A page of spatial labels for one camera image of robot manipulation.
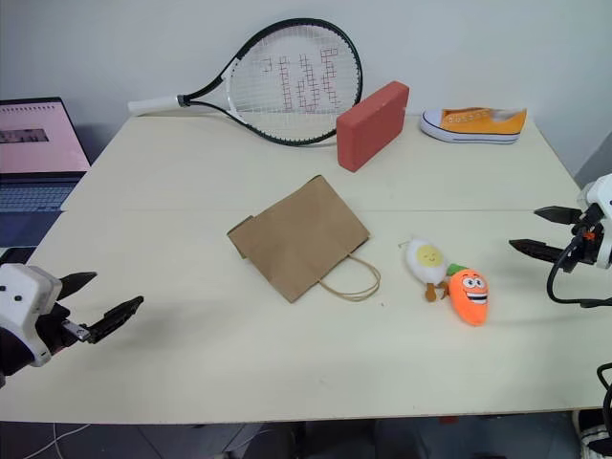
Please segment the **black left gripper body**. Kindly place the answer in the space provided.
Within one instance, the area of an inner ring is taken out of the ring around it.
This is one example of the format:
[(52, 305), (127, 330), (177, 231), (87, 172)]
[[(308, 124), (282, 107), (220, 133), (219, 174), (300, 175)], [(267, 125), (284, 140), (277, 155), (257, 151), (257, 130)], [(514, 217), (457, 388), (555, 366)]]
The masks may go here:
[(55, 303), (51, 312), (39, 317), (39, 337), (51, 356), (77, 342), (90, 342), (91, 333), (84, 325), (69, 320), (70, 311)]

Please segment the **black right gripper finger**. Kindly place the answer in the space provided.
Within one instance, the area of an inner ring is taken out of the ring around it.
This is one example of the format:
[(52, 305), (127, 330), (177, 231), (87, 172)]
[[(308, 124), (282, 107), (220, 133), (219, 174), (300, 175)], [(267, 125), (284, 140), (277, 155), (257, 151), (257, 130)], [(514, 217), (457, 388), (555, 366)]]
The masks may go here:
[(582, 211), (579, 208), (548, 206), (536, 209), (534, 214), (552, 223), (575, 225), (580, 221)]
[(548, 263), (556, 263), (563, 254), (563, 249), (533, 239), (512, 239), (509, 244), (520, 253)]

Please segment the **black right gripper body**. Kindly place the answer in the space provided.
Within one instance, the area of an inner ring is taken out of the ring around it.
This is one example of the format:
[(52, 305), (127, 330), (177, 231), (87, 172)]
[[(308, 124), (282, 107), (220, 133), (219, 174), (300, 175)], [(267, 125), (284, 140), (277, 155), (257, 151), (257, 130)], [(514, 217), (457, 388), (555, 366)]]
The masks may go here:
[(586, 210), (572, 209), (565, 224), (570, 225), (573, 238), (561, 253), (558, 264), (570, 273), (578, 263), (594, 265), (602, 242), (602, 210), (598, 204), (590, 204)]

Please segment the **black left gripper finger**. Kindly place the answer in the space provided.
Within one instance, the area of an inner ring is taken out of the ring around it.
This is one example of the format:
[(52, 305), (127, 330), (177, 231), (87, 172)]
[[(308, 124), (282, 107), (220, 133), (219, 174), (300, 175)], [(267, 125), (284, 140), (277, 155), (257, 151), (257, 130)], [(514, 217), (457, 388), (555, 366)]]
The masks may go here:
[(57, 300), (73, 295), (97, 276), (96, 272), (71, 273), (59, 279), (61, 290)]
[(136, 314), (144, 302), (139, 295), (106, 312), (103, 317), (87, 327), (89, 331), (88, 343), (97, 343), (119, 329), (129, 318)]

